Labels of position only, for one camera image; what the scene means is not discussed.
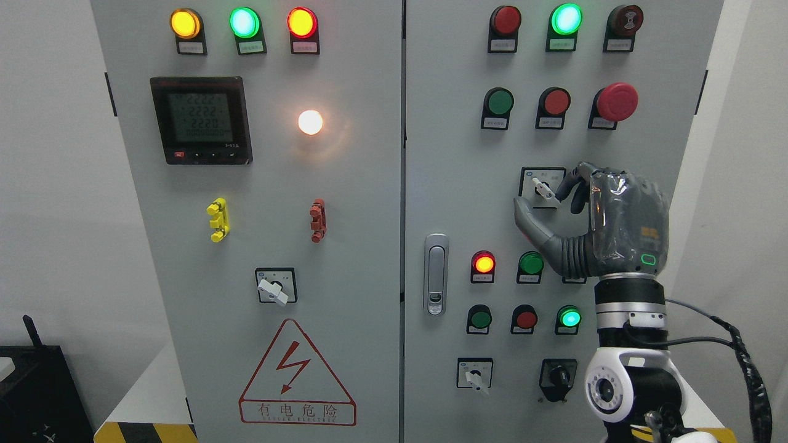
black cable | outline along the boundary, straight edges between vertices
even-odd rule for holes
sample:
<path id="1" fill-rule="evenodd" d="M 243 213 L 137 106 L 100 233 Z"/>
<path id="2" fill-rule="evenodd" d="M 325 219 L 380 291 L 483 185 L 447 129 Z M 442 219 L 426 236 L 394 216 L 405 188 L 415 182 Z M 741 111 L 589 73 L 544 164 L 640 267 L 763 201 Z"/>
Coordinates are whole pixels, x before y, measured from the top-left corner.
<path id="1" fill-rule="evenodd" d="M 747 347 L 742 340 L 742 333 L 736 326 L 722 320 L 716 315 L 711 315 L 706 311 L 701 310 L 699 307 L 693 306 L 687 302 L 672 300 L 666 298 L 665 301 L 675 303 L 679 306 L 687 307 L 700 315 L 710 318 L 714 323 L 722 326 L 728 333 L 730 333 L 731 341 L 725 341 L 716 337 L 692 337 L 681 340 L 665 341 L 665 342 L 647 342 L 638 340 L 632 337 L 630 328 L 632 325 L 629 322 L 624 324 L 624 333 L 635 344 L 640 346 L 671 346 L 672 344 L 692 343 L 695 341 L 711 341 L 715 343 L 725 344 L 732 348 L 736 355 L 736 361 L 744 374 L 744 380 L 747 387 L 747 397 L 749 398 L 749 421 L 753 428 L 753 443 L 769 443 L 771 441 L 772 419 L 771 419 L 771 403 L 769 402 L 769 395 L 766 392 L 766 385 L 760 376 L 760 372 L 755 367 L 752 357 L 747 352 Z"/>
<path id="2" fill-rule="evenodd" d="M 685 343 L 698 343 L 698 342 L 712 342 L 712 343 L 719 343 L 724 344 L 728 348 L 736 349 L 735 344 L 730 341 L 725 341 L 722 338 L 718 337 L 687 337 L 687 338 L 679 338 L 678 340 L 668 340 L 668 341 L 643 341 L 639 338 L 636 338 L 630 332 L 633 329 L 629 322 L 624 323 L 624 333 L 626 334 L 626 338 L 631 340 L 633 343 L 643 346 L 645 348 L 662 348 L 665 346 L 673 346 L 674 344 L 685 344 Z"/>

green indicator light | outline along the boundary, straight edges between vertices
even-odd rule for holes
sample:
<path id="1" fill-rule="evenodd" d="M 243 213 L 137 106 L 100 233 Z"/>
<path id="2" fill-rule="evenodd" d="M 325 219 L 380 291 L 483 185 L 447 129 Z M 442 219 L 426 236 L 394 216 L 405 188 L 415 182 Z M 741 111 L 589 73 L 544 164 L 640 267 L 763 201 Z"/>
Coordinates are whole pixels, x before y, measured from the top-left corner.
<path id="1" fill-rule="evenodd" d="M 550 25 L 560 35 L 574 34 L 583 22 L 583 12 L 574 3 L 564 3 L 552 12 Z"/>
<path id="2" fill-rule="evenodd" d="M 643 254 L 641 255 L 641 262 L 644 265 L 654 266 L 656 265 L 656 257 L 651 254 Z"/>
<path id="3" fill-rule="evenodd" d="M 545 261 L 538 252 L 528 252 L 520 257 L 520 269 L 526 274 L 539 274 L 544 268 Z"/>
<path id="4" fill-rule="evenodd" d="M 580 324 L 580 311 L 576 307 L 565 307 L 559 315 L 561 324 L 567 328 L 574 328 Z"/>
<path id="5" fill-rule="evenodd" d="M 470 325 L 476 329 L 484 329 L 487 326 L 490 326 L 490 323 L 492 322 L 493 317 L 484 311 L 479 311 L 470 317 Z"/>
<path id="6" fill-rule="evenodd" d="M 509 91 L 499 89 L 490 94 L 487 100 L 487 107 L 495 115 L 504 115 L 515 105 L 515 98 Z"/>
<path id="7" fill-rule="evenodd" d="M 230 28 L 241 39 L 250 39 L 260 30 L 260 17 L 249 8 L 235 8 L 230 13 Z"/>

lightning bolt symbol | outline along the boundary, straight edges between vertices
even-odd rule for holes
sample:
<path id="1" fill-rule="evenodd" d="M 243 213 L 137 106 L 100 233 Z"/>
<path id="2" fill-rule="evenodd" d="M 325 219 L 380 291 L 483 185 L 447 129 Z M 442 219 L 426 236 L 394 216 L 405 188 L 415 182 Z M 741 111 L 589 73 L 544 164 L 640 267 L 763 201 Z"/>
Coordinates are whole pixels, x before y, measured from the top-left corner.
<path id="1" fill-rule="evenodd" d="M 309 362 L 312 361 L 311 359 L 309 359 L 309 360 L 303 360 L 303 361 L 300 361 L 300 362 L 284 364 L 284 362 L 288 361 L 290 356 L 293 355 L 293 352 L 296 351 L 296 349 L 298 348 L 299 344 L 300 343 L 298 341 L 293 341 L 290 344 L 290 349 L 288 349 L 288 351 L 284 354 L 284 357 L 282 357 L 282 361 L 280 361 L 279 364 L 277 365 L 277 370 L 286 369 L 286 368 L 293 367 L 293 366 L 298 366 L 298 365 L 301 366 L 295 372 L 295 375 L 293 375 L 293 378 L 290 379 L 290 382 L 288 382 L 287 385 L 282 385 L 282 392 L 280 393 L 280 395 L 284 394 L 287 391 L 289 391 L 290 389 L 292 389 L 292 387 L 290 385 L 293 383 L 293 381 L 296 379 L 296 377 L 298 377 L 298 375 L 301 374 L 301 371 L 303 370 L 303 368 L 307 367 L 307 364 L 309 364 Z"/>

gray metal panel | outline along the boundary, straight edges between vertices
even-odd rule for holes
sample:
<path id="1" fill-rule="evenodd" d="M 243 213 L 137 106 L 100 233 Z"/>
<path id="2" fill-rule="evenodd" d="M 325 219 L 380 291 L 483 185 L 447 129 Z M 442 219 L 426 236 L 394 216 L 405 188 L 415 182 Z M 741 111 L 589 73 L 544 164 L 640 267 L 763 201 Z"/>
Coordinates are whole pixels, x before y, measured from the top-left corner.
<path id="1" fill-rule="evenodd" d="M 722 2 L 642 0 L 645 23 L 631 54 L 603 54 L 604 24 L 618 1 L 578 1 L 585 14 L 574 53 L 546 54 L 548 17 L 560 2 L 521 2 L 516 54 L 487 54 L 490 13 L 499 2 L 407 5 L 407 157 L 405 283 L 405 441 L 596 441 L 602 423 L 581 385 L 566 403 L 539 401 L 543 358 L 578 360 L 582 376 L 597 346 L 593 285 L 564 285 L 545 269 L 539 285 L 515 284 L 519 256 L 533 247 L 516 229 L 512 197 L 523 166 L 574 167 L 586 160 L 636 171 L 671 195 L 682 161 Z M 594 95 L 614 81 L 633 84 L 640 105 L 616 131 L 588 130 Z M 479 128 L 491 87 L 515 96 L 508 131 Z M 536 130 L 537 101 L 547 87 L 572 98 L 562 131 Z M 568 205 L 540 210 L 562 235 L 587 229 Z M 445 233 L 446 312 L 422 307 L 424 239 Z M 495 283 L 472 285 L 470 259 L 496 256 Z M 465 334 L 468 309 L 483 303 L 489 335 Z M 532 304 L 534 335 L 511 335 L 511 312 Z M 556 336 L 565 304 L 584 314 L 577 336 Z M 490 396 L 457 389 L 459 357 L 492 357 Z"/>
<path id="2" fill-rule="evenodd" d="M 290 54 L 285 18 L 299 3 L 245 5 L 262 18 L 268 54 L 237 55 L 228 26 L 234 5 L 224 2 L 93 2 L 197 434 L 205 443 L 318 435 L 396 441 L 401 4 L 311 2 L 319 56 Z M 176 7 L 201 14 L 206 57 L 176 53 L 169 29 Z M 153 76 L 243 77 L 253 163 L 166 165 L 148 85 Z M 325 119 L 313 139 L 296 127 L 299 112 L 310 108 Z M 205 208 L 219 196 L 227 199 L 232 232 L 212 244 Z M 312 244 L 308 210 L 318 197 L 326 202 L 328 233 Z M 259 303 L 259 266 L 295 267 L 299 302 Z M 353 396 L 356 426 L 241 422 L 239 397 L 287 317 Z M 291 393 L 296 387 L 322 391 L 294 385 Z"/>

warning triangle sign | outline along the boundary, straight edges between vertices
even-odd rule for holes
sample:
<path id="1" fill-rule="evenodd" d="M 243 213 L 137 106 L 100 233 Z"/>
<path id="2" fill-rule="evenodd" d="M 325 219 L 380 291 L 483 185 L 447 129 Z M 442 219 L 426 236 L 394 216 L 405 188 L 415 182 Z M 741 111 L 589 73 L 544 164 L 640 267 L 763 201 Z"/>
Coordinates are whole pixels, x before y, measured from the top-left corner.
<path id="1" fill-rule="evenodd" d="M 355 402 L 312 340 L 286 318 L 238 400 L 244 423 L 355 426 Z"/>

